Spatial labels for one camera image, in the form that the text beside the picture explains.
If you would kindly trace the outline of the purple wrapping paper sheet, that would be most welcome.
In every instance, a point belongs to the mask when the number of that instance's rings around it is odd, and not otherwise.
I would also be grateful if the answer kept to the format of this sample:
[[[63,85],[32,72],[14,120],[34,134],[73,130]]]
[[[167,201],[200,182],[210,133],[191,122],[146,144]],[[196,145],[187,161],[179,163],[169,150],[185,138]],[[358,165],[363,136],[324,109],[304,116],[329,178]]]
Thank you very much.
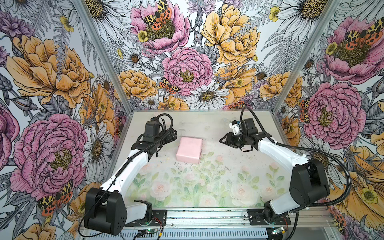
[[[202,154],[203,140],[181,137],[176,159],[178,162],[199,164]]]

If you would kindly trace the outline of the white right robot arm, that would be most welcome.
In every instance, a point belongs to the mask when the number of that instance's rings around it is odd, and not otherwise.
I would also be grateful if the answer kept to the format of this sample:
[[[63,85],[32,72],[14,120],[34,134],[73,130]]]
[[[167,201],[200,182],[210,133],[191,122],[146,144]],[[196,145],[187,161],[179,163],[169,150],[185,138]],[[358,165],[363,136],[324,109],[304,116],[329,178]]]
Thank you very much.
[[[250,147],[251,151],[257,150],[272,158],[290,174],[288,190],[265,203],[265,220],[300,211],[329,195],[329,181],[320,161],[299,155],[290,147],[280,146],[269,133],[260,132],[251,118],[234,120],[229,123],[229,128],[230,132],[220,139],[220,143],[234,149]]]

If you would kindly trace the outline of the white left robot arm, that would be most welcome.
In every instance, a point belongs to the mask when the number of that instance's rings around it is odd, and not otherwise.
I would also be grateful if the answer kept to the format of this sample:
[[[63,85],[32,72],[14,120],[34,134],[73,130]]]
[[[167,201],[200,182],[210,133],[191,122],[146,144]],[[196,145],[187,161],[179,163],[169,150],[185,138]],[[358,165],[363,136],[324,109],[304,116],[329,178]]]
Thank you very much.
[[[166,144],[177,139],[174,120],[169,114],[160,114],[145,124],[145,131],[132,145],[126,161],[99,188],[86,194],[85,214],[81,225],[86,229],[119,235],[127,224],[147,226],[155,217],[152,204],[147,201],[129,201],[128,188],[152,156],[158,156]]]

